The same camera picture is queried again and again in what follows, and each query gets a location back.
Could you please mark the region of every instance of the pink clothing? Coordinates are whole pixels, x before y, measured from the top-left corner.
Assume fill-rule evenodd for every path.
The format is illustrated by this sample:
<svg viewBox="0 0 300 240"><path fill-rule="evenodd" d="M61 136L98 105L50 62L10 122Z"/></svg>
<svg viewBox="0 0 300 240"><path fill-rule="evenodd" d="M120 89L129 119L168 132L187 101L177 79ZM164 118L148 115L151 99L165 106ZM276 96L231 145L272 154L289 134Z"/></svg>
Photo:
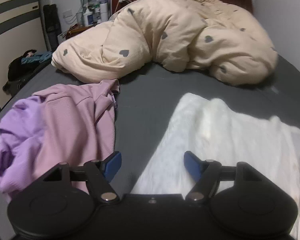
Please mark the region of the pink clothing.
<svg viewBox="0 0 300 240"><path fill-rule="evenodd" d="M34 162L35 179L57 163L81 166L90 160L104 160L113 152L112 91L119 92L118 80L82 86L58 84L34 93L45 98L46 125L42 148Z"/></svg>

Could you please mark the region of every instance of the gray heart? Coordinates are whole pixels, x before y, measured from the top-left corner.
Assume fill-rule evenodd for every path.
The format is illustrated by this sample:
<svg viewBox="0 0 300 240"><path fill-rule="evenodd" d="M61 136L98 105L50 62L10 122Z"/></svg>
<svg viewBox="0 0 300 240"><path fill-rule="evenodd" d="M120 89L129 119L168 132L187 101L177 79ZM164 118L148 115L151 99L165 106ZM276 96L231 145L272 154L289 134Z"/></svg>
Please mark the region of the gray heart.
<svg viewBox="0 0 300 240"><path fill-rule="evenodd" d="M209 42L212 42L213 41L213 38L211 36L206 36L205 37L205 40L204 40L206 43L209 43Z"/></svg>
<svg viewBox="0 0 300 240"><path fill-rule="evenodd" d="M131 14L133 14L133 13L134 13L134 10L128 8L128 12L131 13Z"/></svg>
<svg viewBox="0 0 300 240"><path fill-rule="evenodd" d="M163 32L162 35L161 35L161 39L164 40L166 37L168 37L167 33Z"/></svg>
<svg viewBox="0 0 300 240"><path fill-rule="evenodd" d="M221 72L222 73L227 73L226 67L225 66L220 66Z"/></svg>
<svg viewBox="0 0 300 240"><path fill-rule="evenodd" d="M129 50L128 49L120 50L119 54L124 57L127 57L129 55Z"/></svg>

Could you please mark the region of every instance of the comforter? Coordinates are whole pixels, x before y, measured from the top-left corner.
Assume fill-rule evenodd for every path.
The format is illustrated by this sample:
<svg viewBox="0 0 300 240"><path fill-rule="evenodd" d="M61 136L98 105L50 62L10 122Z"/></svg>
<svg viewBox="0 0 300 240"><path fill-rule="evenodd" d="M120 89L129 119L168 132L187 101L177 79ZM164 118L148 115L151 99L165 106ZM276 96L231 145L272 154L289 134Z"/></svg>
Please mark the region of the comforter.
<svg viewBox="0 0 300 240"><path fill-rule="evenodd" d="M52 65L85 83L117 79L153 60L170 71L208 69L231 85L256 84L277 52L245 9L220 0L137 0L59 45Z"/></svg>

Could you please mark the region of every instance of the electrical outlet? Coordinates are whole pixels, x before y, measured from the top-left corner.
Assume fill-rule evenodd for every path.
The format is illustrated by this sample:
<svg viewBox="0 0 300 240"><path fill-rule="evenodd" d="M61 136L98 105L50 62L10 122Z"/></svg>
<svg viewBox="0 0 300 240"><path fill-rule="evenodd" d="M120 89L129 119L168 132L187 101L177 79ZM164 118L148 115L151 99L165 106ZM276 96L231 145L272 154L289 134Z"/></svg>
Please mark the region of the electrical outlet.
<svg viewBox="0 0 300 240"><path fill-rule="evenodd" d="M67 10L63 12L63 18L68 18L70 16L72 16L72 10Z"/></svg>

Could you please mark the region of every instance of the gray bed sheet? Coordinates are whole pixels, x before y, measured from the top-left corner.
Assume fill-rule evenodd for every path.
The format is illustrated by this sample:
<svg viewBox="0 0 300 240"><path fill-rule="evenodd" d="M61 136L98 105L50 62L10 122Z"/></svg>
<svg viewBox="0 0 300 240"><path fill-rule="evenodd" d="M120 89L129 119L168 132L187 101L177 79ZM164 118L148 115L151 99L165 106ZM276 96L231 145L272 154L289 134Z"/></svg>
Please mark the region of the gray bed sheet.
<svg viewBox="0 0 300 240"><path fill-rule="evenodd" d="M58 83L82 84L72 75L48 65L6 105L0 119L18 99ZM119 195L130 192L134 186L160 142L179 99L187 92L206 99L221 98L232 110L257 118L277 115L283 122L300 128L300 72L282 57L274 75L263 84L243 87L223 84L197 71L171 73L151 62L120 79L115 150L122 153L123 160L111 182ZM0 194L3 240L13 236L6 208L7 203Z"/></svg>

